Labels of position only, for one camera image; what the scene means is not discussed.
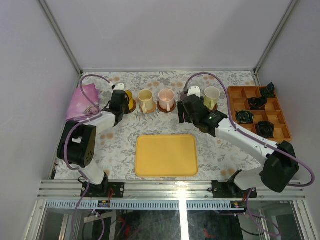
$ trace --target wooden organizer box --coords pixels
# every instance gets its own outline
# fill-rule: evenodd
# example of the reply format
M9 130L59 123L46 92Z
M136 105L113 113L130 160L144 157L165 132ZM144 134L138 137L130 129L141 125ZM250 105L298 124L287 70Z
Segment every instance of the wooden organizer box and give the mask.
M282 143L284 140L290 142L291 133L276 93L274 93L275 98L267 99L264 110L250 110L248 99L261 97L260 89L262 88L265 86L230 86L228 88L233 120L239 124L236 113L241 110L250 111L254 115L253 124L239 124L240 126L257 134L255 125L261 121L269 121L274 124L274 133L273 138L268 139L277 143Z

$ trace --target pink plastic package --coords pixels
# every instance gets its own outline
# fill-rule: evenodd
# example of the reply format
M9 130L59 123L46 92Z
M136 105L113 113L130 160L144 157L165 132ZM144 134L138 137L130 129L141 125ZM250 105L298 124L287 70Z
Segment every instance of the pink plastic package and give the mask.
M94 104L99 106L99 91L96 89L94 83L83 86L83 91L91 99ZM78 87L72 96L71 103L68 108L66 120L81 119L86 116L98 114L98 110L86 99Z

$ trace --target mug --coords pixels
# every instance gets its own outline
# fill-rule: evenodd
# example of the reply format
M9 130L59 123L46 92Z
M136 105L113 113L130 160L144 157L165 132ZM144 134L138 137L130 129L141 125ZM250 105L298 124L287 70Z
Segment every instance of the mug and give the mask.
M204 105L213 110L220 97L220 91L214 86L209 86L204 90Z
M125 90L126 94L128 95L129 97L129 104L128 104L128 107L129 107L129 110L131 111L134 107L134 99L133 99L133 95L132 95L132 92L130 92L129 90Z
M159 105L162 109L170 112L175 103L175 93L171 89L162 89L158 95Z
M154 94L148 89L144 89L139 92L138 98L140 101L140 108L142 112L146 114L148 111L152 110L154 107Z

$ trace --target table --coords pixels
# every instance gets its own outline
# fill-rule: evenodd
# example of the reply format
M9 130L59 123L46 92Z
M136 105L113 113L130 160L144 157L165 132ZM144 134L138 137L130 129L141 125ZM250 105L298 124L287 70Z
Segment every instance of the table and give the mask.
M124 83L125 88L133 93L138 102L138 93L143 89L153 92L155 102L158 101L160 90L169 88L175 92L175 100L184 88L187 79L196 72L95 72L110 79L113 83ZM255 82L250 71L215 71L225 86L254 86ZM112 91L102 79L89 77L83 84L94 83L100 90L100 107L107 105ZM221 92L218 110L228 114L227 99L219 82L211 76L195 77L188 85L199 86L201 95L208 86L214 86ZM200 132L193 124L179 123L178 108L171 113L160 112L156 109L151 114L143 114L139 109L123 116L123 120L115 127L97 136L93 160L108 175L110 180L227 180L237 170L250 170L260 164L238 147ZM135 173L136 143L141 135L176 135L191 134L196 138L198 153L198 174L194 177L154 177L141 178ZM66 164L59 160L54 179L74 180L80 174L71 171Z

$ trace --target yellow tray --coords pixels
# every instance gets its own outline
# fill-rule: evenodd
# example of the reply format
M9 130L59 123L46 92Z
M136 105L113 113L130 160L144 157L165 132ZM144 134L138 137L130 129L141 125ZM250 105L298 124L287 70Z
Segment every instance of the yellow tray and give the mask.
M198 173L196 138L192 135L143 135L136 143L139 177L193 177Z

